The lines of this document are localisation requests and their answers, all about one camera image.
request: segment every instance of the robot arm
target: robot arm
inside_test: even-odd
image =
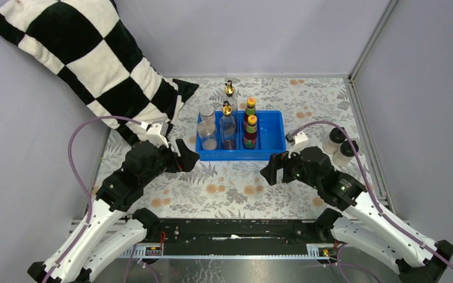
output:
[[[369,231],[354,227],[350,230],[352,227],[350,221],[339,212],[329,209],[319,217],[323,227],[322,235],[327,234],[338,241],[350,243],[374,256],[399,273],[403,282],[438,282],[447,266],[425,247],[430,247],[450,260],[453,254],[453,246],[450,243],[435,242],[382,207],[384,215],[388,215],[394,223],[425,243],[424,246],[419,246],[379,213],[360,182],[346,173],[335,170],[328,155],[318,147],[301,146],[307,143],[302,132],[296,135],[294,140],[296,141],[294,147],[297,150],[273,154],[268,166],[261,170],[261,174],[270,185],[276,183],[277,170],[283,169],[282,182],[298,180],[317,189],[318,195],[328,205],[348,213],[371,229]]]
[[[122,251],[143,240],[149,234],[148,230],[153,229],[156,223],[149,221],[157,216],[148,210],[138,210],[141,213],[128,221],[125,228],[97,247],[108,228],[143,196],[146,185],[163,172],[190,172],[199,159],[199,155],[190,151],[181,139],[176,140],[179,154],[173,152],[164,137],[166,129],[162,123],[145,127],[147,140],[133,145],[122,167],[103,180],[93,201],[91,219],[86,215],[53,256],[30,266],[28,274],[36,282],[73,282],[81,271],[79,279],[94,279]],[[60,258],[72,243],[72,250]]]
[[[128,247],[143,241],[147,235],[153,238],[158,232],[159,222],[159,218],[146,208],[135,211],[121,230],[96,246],[76,280],[94,282],[98,274]]]

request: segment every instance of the black and white checkered pillow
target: black and white checkered pillow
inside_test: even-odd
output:
[[[198,88],[158,74],[123,25],[113,0],[10,0],[0,35],[64,80],[97,116],[175,121]],[[142,129],[105,120],[133,144]]]

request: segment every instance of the white arm segment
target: white arm segment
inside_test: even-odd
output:
[[[302,131],[294,136],[294,144],[289,150],[288,157],[291,158],[293,152],[300,153],[308,145],[308,137]]]
[[[412,267],[422,267],[425,266],[423,263],[425,258],[432,258],[433,255],[430,252],[421,248],[413,240],[409,239],[402,232],[395,229],[395,227],[388,223],[388,221],[386,221],[386,219],[379,214],[368,193],[361,193],[355,199],[355,202],[357,203],[356,206],[349,206],[344,210],[344,212],[362,221],[367,227],[376,232],[380,238],[384,239],[394,248],[396,253],[398,253],[398,257],[403,258],[407,264]],[[388,215],[388,217],[390,217],[391,220],[393,220],[397,225],[422,240],[426,246],[429,246],[436,251],[435,241],[433,239],[428,238],[412,229],[386,207],[381,204],[380,206],[382,207],[384,213]]]
[[[395,273],[399,273],[395,263],[401,256],[374,232],[371,232],[358,223],[353,223],[350,219],[342,216],[333,224],[331,233],[334,239],[348,243],[351,246],[367,253],[388,266]]]
[[[124,216],[124,212],[115,210],[114,212],[109,211],[109,205],[103,200],[93,201],[93,215],[91,217],[91,223],[76,243],[74,248],[67,254],[63,259],[60,266],[51,274],[51,278],[59,277],[61,282],[72,282],[74,281],[81,270],[82,264],[85,263],[87,257],[93,251],[94,247],[98,244],[100,239],[103,237],[105,232],[108,230],[115,221],[119,220]],[[60,255],[67,249],[72,243],[74,238],[79,234],[82,227],[85,226],[87,215],[84,216],[83,220],[72,234],[68,237],[67,241],[61,246],[61,248],[50,258],[48,258],[44,264],[46,265],[45,270],[49,271],[51,267],[56,266],[55,261]]]
[[[141,242],[146,235],[147,229],[143,228],[143,224],[136,219],[130,219],[121,230],[99,244],[83,266],[85,270],[91,270],[90,282],[94,282],[108,264],[132,245]]]

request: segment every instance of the patterned tablecloth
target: patterned tablecloth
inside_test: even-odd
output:
[[[199,107],[213,103],[220,107],[218,91],[224,88],[223,78],[184,79],[200,84],[186,102],[171,131],[171,140],[181,138],[195,150],[196,123]],[[352,109],[340,78],[243,78],[233,79],[238,90],[239,110],[245,108],[248,97],[257,99],[259,110],[280,110],[284,131],[294,130],[311,121],[333,121],[361,142]],[[305,132],[310,145],[321,147],[331,130],[318,125]],[[112,131],[103,154],[95,190],[124,160],[129,145]],[[326,208],[316,190],[291,182],[269,186],[260,175],[268,162],[197,162],[190,173],[165,173],[145,187],[145,193],[130,209],[147,207],[161,218],[287,218],[315,219]],[[355,160],[340,170],[363,180]]]

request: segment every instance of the blue plastic crate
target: blue plastic crate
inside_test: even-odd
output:
[[[216,111],[216,138],[219,149],[204,150],[202,149],[199,134],[196,134],[195,150],[201,155],[203,161],[221,161],[221,160],[269,160],[273,153],[285,151],[285,134],[282,113],[277,110],[258,110],[258,141],[254,149],[246,149],[243,144],[244,139],[244,112],[238,112],[237,123],[237,142],[235,150],[222,149],[221,135],[219,132],[219,119],[223,116],[221,111]]]

